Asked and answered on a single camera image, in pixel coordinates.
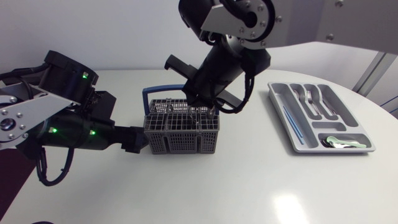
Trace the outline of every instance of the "white wall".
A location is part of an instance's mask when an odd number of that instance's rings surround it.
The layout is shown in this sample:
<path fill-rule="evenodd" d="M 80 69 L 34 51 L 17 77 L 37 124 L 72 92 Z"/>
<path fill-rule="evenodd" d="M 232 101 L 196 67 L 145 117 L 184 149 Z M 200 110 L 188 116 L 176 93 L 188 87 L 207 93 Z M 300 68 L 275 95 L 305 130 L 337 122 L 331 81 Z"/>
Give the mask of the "white wall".
<path fill-rule="evenodd" d="M 198 67 L 210 47 L 182 22 L 178 0 L 0 0 L 0 72 L 40 65 L 50 49 L 94 70 L 122 70 L 160 69 L 170 54 Z M 269 52 L 273 69 L 348 88 L 376 54 L 321 43 Z"/>

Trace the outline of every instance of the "gray cutlery organizer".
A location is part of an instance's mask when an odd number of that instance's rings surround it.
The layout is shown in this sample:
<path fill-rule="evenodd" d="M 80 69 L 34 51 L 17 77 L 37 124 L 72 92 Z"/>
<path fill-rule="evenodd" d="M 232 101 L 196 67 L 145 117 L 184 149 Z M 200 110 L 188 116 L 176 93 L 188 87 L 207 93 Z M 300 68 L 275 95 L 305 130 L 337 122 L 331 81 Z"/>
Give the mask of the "gray cutlery organizer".
<path fill-rule="evenodd" d="M 308 83 L 268 83 L 268 86 L 271 101 L 296 152 L 376 150 L 366 131 L 330 86 Z M 313 105 L 308 100 L 308 91 L 311 93 Z M 294 125 L 291 124 L 292 120 L 300 130 L 303 141 L 300 141 Z M 357 141 L 366 147 L 326 147 L 322 140 L 328 136 L 343 141 Z"/>
<path fill-rule="evenodd" d="M 181 90 L 183 85 L 164 85 L 145 88 L 144 132 L 149 138 L 153 154 L 212 154 L 215 153 L 220 116 L 212 118 L 206 107 L 189 107 L 186 99 L 154 99 L 148 94 L 159 91 Z"/>

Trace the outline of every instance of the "fork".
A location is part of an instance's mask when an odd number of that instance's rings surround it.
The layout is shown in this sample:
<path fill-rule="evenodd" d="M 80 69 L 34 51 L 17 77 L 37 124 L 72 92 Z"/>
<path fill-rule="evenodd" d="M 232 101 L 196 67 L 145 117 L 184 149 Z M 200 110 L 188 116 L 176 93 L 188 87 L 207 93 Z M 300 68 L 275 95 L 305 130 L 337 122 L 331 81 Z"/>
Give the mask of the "fork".
<path fill-rule="evenodd" d="M 308 102 L 311 104 L 312 108 L 317 112 L 318 115 L 320 115 L 321 112 L 319 112 L 319 109 L 318 109 L 317 106 L 313 103 L 312 95 L 311 95 L 311 91 L 310 91 L 310 90 L 307 91 L 307 97 L 308 97 Z"/>

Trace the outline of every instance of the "metal bracket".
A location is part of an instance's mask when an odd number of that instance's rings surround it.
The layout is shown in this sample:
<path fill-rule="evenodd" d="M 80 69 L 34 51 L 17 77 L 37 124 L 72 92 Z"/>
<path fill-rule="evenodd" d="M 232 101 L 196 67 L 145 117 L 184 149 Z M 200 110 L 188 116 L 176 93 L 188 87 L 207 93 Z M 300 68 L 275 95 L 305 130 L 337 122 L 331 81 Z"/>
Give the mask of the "metal bracket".
<path fill-rule="evenodd" d="M 15 97 L 3 95 L 0 98 L 2 100 L 0 103 L 10 103 L 11 98 Z M 21 143 L 27 137 L 23 135 L 28 130 L 72 103 L 71 100 L 47 93 L 33 100 L 1 108 L 0 149 Z"/>
<path fill-rule="evenodd" d="M 369 67 L 354 86 L 353 91 L 366 97 L 381 79 L 381 77 L 385 74 L 396 57 L 396 55 L 387 54 L 384 52 L 377 53 Z"/>
<path fill-rule="evenodd" d="M 213 6 L 201 29 L 218 34 L 233 35 L 247 40 L 258 38 L 266 29 L 268 11 L 261 0 L 237 1 L 243 8 L 249 9 L 257 16 L 257 24 L 249 28 L 244 22 L 234 17 L 222 5 Z"/>

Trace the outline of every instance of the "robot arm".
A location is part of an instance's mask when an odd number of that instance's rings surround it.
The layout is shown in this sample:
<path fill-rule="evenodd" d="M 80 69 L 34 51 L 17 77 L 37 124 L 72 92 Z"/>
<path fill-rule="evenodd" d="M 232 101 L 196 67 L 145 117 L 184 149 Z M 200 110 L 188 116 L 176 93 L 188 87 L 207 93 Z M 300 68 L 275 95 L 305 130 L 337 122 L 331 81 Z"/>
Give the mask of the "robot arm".
<path fill-rule="evenodd" d="M 188 79 L 183 89 L 188 104 L 227 113 L 242 110 L 254 76 L 269 66 L 266 47 L 318 41 L 398 54 L 397 1 L 180 0 L 179 11 L 213 48 L 198 70 L 173 55 L 165 68 Z M 242 72 L 247 91 L 241 101 L 224 89 Z"/>
<path fill-rule="evenodd" d="M 22 78 L 43 71 L 38 86 Z M 139 153 L 148 145 L 144 128 L 114 125 L 110 117 L 116 99 L 106 91 L 95 91 L 98 75 L 60 53 L 50 51 L 40 67 L 0 75 L 0 79 L 11 77 L 22 83 L 0 90 L 0 150 L 16 146 L 36 160 L 44 185 L 55 185 L 66 176 L 74 148 L 103 150 L 121 143 L 126 152 Z M 43 146 L 69 148 L 65 168 L 54 181 L 46 178 Z"/>

